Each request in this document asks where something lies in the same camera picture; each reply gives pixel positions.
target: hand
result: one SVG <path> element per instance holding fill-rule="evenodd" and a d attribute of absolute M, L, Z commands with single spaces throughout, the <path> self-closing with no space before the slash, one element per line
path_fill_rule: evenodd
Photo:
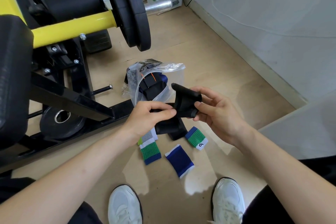
<path fill-rule="evenodd" d="M 151 109 L 161 109 L 161 112 L 149 112 Z M 134 145 L 140 137 L 151 130 L 162 120 L 169 120 L 176 115 L 176 110 L 170 105 L 157 101 L 139 101 L 127 121 L 120 130 L 124 132 L 128 146 Z"/>
<path fill-rule="evenodd" d="M 207 87 L 195 86 L 191 90 L 202 94 L 202 102 L 196 102 L 199 110 L 194 121 L 203 121 L 224 142 L 236 146 L 246 128 L 250 126 L 240 116 L 230 99 Z"/>

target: person's left arm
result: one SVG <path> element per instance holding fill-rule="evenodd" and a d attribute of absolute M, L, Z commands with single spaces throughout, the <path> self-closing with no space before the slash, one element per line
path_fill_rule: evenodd
<path fill-rule="evenodd" d="M 151 109 L 164 111 L 150 113 Z M 0 205 L 0 223 L 67 223 L 113 160 L 162 120 L 170 105 L 139 102 L 125 124 Z"/>

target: person's right arm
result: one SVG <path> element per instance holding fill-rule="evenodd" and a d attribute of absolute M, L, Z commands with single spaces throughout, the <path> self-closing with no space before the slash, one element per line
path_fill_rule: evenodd
<path fill-rule="evenodd" d="M 336 222 L 336 187 L 247 124 L 231 101 L 202 86 L 194 121 L 206 122 L 223 141 L 252 159 L 296 224 Z"/>

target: yellow frame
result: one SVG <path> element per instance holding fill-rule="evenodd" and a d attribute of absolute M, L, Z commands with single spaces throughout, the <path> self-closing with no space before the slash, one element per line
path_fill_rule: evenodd
<path fill-rule="evenodd" d="M 25 22 L 16 0 L 0 0 L 0 15 L 4 14 L 19 16 Z M 113 13 L 108 10 L 107 12 L 36 28 L 32 30 L 34 48 L 72 39 L 80 34 L 89 34 L 116 26 Z"/>

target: metal nut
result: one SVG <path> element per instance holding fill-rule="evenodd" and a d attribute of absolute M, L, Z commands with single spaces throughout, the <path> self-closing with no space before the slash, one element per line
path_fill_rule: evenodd
<path fill-rule="evenodd" d="M 85 34 L 80 34 L 79 37 L 84 41 L 86 40 L 86 35 Z"/>

